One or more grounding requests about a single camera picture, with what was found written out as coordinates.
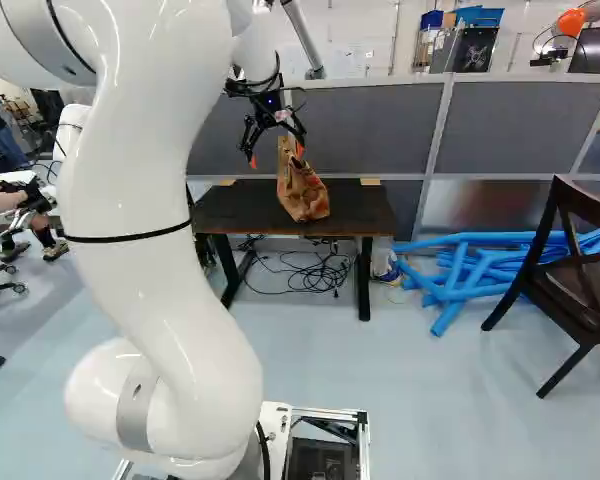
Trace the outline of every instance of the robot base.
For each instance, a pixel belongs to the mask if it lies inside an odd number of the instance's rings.
[[[312,425],[323,432],[339,439],[338,443],[309,440],[291,435],[292,429],[300,422]],[[313,457],[323,457],[320,451],[333,453],[342,452],[340,458],[346,459],[320,462],[312,472],[311,480],[326,480],[332,478],[328,475],[329,468],[338,469],[339,475],[334,478],[349,480],[370,480],[369,446],[371,432],[369,429],[369,416],[363,410],[326,410],[321,408],[299,408],[285,403],[264,402],[260,411],[260,424],[267,438],[267,447],[270,459],[270,480],[296,480],[300,472],[295,466],[311,463],[306,458],[306,452],[313,453]],[[111,480],[127,480],[133,469],[133,463],[122,460]],[[266,480],[262,462],[253,473],[253,480]]]

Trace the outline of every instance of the orange light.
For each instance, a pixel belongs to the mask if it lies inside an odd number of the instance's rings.
[[[565,35],[577,37],[586,21],[584,8],[570,8],[558,19],[558,28]]]

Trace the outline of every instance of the table leg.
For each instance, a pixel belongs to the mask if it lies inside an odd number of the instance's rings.
[[[233,298],[238,292],[238,288],[240,288],[242,279],[253,264],[253,258],[256,253],[255,251],[247,252],[240,262],[240,267],[236,267],[233,252],[231,251],[231,244],[229,244],[229,238],[224,234],[213,234],[211,237],[216,246],[218,257],[220,257],[222,270],[224,270],[224,275],[227,277],[227,288],[224,289],[221,301],[225,308],[229,308],[231,307],[231,303],[233,303]]]
[[[358,318],[363,322],[371,320],[369,303],[369,278],[371,276],[371,247],[373,237],[362,238],[362,248],[356,258],[356,284],[358,289]]]

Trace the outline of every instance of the black strap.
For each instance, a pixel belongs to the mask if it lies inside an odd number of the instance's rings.
[[[168,233],[177,232],[183,228],[191,225],[191,219],[186,222],[182,222],[179,225],[169,228],[163,228],[162,230],[154,230],[152,232],[145,233],[134,233],[132,235],[120,235],[117,237],[73,237],[71,235],[65,235],[64,238],[70,242],[75,243],[120,243],[120,242],[132,242],[134,240],[144,240],[145,238],[159,237],[161,235],[167,235]]]

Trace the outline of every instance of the metal frame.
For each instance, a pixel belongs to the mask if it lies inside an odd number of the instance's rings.
[[[345,436],[339,436],[339,438],[342,438],[357,447],[358,464],[360,467],[359,480],[371,480],[371,429],[369,427],[369,414],[365,410],[329,410],[325,408],[290,407],[289,420],[289,424],[291,425],[287,430],[289,435],[298,421],[307,421],[307,423],[336,436],[339,435],[334,433],[334,430],[336,432],[339,431],[337,429],[342,428],[343,423],[352,425],[352,430],[355,430],[355,439],[351,437],[345,438]],[[312,420],[323,423],[311,423]],[[320,426],[322,424],[327,425],[327,428]],[[133,462],[130,460],[120,461],[111,480],[126,480],[129,473],[131,473],[132,468]]]
[[[371,429],[369,427],[369,414],[365,410],[327,410],[323,408],[293,408],[292,418],[296,420],[304,420],[311,425],[321,428],[327,433],[336,435],[339,438],[357,446],[358,465],[360,467],[360,480],[371,480]],[[318,424],[311,423],[311,420],[327,422],[332,428],[322,428]],[[337,435],[332,429],[341,428],[342,423],[355,425],[356,439],[355,444],[351,439],[346,439],[344,436]]]
[[[294,83],[293,86],[302,87],[306,90],[349,88],[349,87],[373,87],[389,85],[410,85],[443,83],[444,88],[440,99],[436,126],[433,133],[431,148],[425,167],[425,173],[325,173],[320,174],[322,178],[374,178],[379,180],[413,180],[422,181],[422,189],[418,199],[416,217],[412,229],[412,238],[416,238],[422,227],[422,217],[425,210],[427,197],[431,182],[438,179],[467,179],[467,180],[551,180],[552,173],[436,173],[435,166],[438,151],[444,135],[447,113],[453,98],[453,86],[455,83],[480,83],[480,82],[557,82],[557,83],[600,83],[598,74],[573,74],[573,73],[484,73],[480,75],[472,73],[439,73],[439,74],[412,74],[406,76],[389,76],[377,78],[344,78],[310,80]],[[571,180],[594,180],[600,181],[600,174],[578,173],[580,166],[593,143],[595,135],[600,126],[600,110],[591,125],[590,131],[583,142],[577,157],[567,175]],[[248,174],[231,175],[230,178],[262,178],[274,179],[275,174]],[[220,181],[225,180],[226,175],[196,175],[191,179]]]
[[[442,96],[440,98],[440,107],[438,110],[438,118],[436,119],[436,129],[433,132],[433,138],[431,139],[431,148],[429,149],[429,158],[427,159],[427,166],[425,168],[425,178],[420,188],[420,198],[418,199],[418,208],[416,210],[416,216],[413,221],[413,229],[411,230],[411,238],[416,238],[420,233],[420,226],[422,224],[422,216],[424,215],[424,206],[427,203],[427,196],[429,195],[429,187],[433,180],[433,175],[436,169],[436,161],[438,160],[438,151],[440,149],[440,142],[442,142],[442,134],[444,127],[447,124],[447,113],[449,113],[449,105],[451,105],[451,98],[453,97],[453,75],[448,75],[447,80],[444,83],[442,90]]]
[[[598,133],[599,129],[600,129],[600,111],[598,112],[598,115],[596,115],[596,119],[593,121],[593,125],[591,125],[591,130],[589,130],[589,134],[587,135],[587,138],[585,139],[584,143],[582,144],[582,148],[580,149],[578,156],[576,157],[575,161],[573,162],[573,166],[571,167],[571,170],[569,171],[569,173],[571,173],[571,174],[578,173],[578,171],[580,170],[580,165],[582,165],[582,161],[584,160],[584,157],[587,155],[587,152],[589,151],[589,147],[591,147],[591,144],[593,143],[593,140],[595,139],[596,134]]]

